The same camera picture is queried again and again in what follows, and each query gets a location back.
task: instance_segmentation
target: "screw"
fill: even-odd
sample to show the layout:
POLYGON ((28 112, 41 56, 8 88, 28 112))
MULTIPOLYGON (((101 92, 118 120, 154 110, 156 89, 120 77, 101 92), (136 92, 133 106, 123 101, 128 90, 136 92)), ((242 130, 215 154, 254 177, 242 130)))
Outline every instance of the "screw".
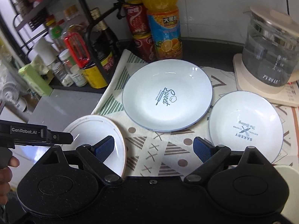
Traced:
POLYGON ((187 180, 189 182, 199 182, 201 180, 201 176, 197 174, 191 174, 187 176, 187 180))
POLYGON ((119 176, 116 174, 108 174, 105 176, 105 180, 109 183, 113 183, 119 180, 119 176))
POLYGON ((149 181, 149 183, 150 183, 150 184, 157 184, 158 181, 157 181, 157 180, 154 180, 154 179, 151 179, 151 180, 149 181))

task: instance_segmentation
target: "human hand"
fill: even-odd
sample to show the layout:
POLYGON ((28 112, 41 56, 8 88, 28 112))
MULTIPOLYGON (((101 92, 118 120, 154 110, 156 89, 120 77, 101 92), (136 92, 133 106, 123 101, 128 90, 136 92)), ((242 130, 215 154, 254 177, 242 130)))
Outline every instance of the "human hand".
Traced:
MULTIPOLYGON (((17 167, 20 165, 20 162, 14 156, 8 162, 8 166, 17 167)), ((11 181, 13 174, 9 167, 0 169, 0 205, 5 205, 8 201, 6 194, 10 191, 10 185, 8 182, 11 181)))

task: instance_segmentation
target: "stacked can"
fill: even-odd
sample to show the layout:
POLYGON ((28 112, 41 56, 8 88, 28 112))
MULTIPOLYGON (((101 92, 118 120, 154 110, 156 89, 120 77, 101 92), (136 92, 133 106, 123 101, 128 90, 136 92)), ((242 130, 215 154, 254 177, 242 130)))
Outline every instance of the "stacked can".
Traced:
MULTIPOLYGON (((128 1, 131 4, 142 3, 142 0, 128 1)), ((140 57, 146 62, 152 62, 156 59, 155 45, 150 33, 150 26, 147 20, 147 10, 145 6, 124 5, 126 18, 132 33, 136 48, 140 57)))

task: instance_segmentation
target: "black metal rack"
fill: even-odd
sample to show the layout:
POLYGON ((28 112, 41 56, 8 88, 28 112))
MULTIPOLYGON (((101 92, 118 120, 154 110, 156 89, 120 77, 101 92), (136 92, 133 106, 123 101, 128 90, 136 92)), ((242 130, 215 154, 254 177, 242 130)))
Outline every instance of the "black metal rack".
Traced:
MULTIPOLYGON (((27 56, 30 53, 30 51, 32 50, 32 47, 30 48, 28 46, 29 43, 31 43, 32 41, 34 41, 36 38, 42 36, 46 36, 47 35, 47 30, 43 30, 41 31, 39 34, 37 34, 36 36, 34 36, 33 38, 31 38, 28 41, 25 41, 21 34, 19 33, 19 31, 28 23, 30 23, 30 21, 32 19, 34 19, 36 16, 38 16, 38 14, 40 12, 42 12, 46 6, 48 6, 53 0, 42 0, 42 2, 40 2, 35 8, 33 8, 26 16, 23 17, 23 20, 18 24, 15 25, 15 20, 16 18, 20 15, 19 12, 17 11, 17 9, 14 6, 14 3, 12 0, 10 0, 15 12, 16 12, 16 16, 13 20, 13 26, 18 34, 18 36, 20 37, 20 39, 22 40, 22 42, 24 43, 23 46, 21 46, 21 49, 26 47, 28 49, 27 55, 25 57, 24 63, 28 64, 30 63, 30 61, 28 60, 27 56)), ((90 56, 91 56, 91 60, 96 64, 96 66, 99 68, 101 74, 103 75, 103 78, 107 81, 107 83, 109 84, 111 82, 111 79, 113 77, 113 74, 115 72, 116 66, 118 64, 118 61, 115 62, 115 65, 111 68, 110 72, 107 73, 106 70, 103 68, 103 66, 101 65, 101 63, 98 61, 97 59, 97 54, 95 52, 95 50, 92 47, 92 43, 90 41, 90 35, 91 35, 91 31, 92 28, 97 25, 101 20, 103 20, 105 17, 107 17, 108 15, 110 15, 111 13, 113 13, 116 10, 119 10, 118 13, 118 19, 121 19, 123 16, 120 16, 120 10, 122 8, 122 4, 120 2, 118 3, 114 3, 113 7, 111 9, 109 9, 108 11, 106 11, 105 13, 103 13, 99 18, 97 18, 96 20, 94 20, 90 14, 88 5, 86 3, 86 0, 78 0, 80 3, 80 6, 84 12, 84 15, 87 18, 87 21, 89 22, 89 26, 86 30, 86 34, 85 34, 85 43, 86 46, 89 50, 90 56)), ((86 85, 84 87, 77 87, 77 86, 71 86, 71 87, 64 87, 62 86, 58 80, 53 79, 52 82, 50 83, 50 86, 54 89, 64 89, 64 90, 74 90, 74 91, 84 91, 84 92, 92 92, 92 93, 103 93, 107 87, 104 88, 100 88, 100 89, 94 89, 92 87, 90 87, 89 85, 86 85)))

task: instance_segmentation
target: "orange juice bottle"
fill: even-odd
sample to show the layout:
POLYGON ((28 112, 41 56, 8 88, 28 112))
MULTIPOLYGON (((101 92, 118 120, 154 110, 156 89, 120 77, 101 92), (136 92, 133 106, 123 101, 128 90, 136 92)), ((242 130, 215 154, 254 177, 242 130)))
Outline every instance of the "orange juice bottle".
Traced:
POLYGON ((177 0, 142 0, 158 59, 181 59, 182 43, 177 0))

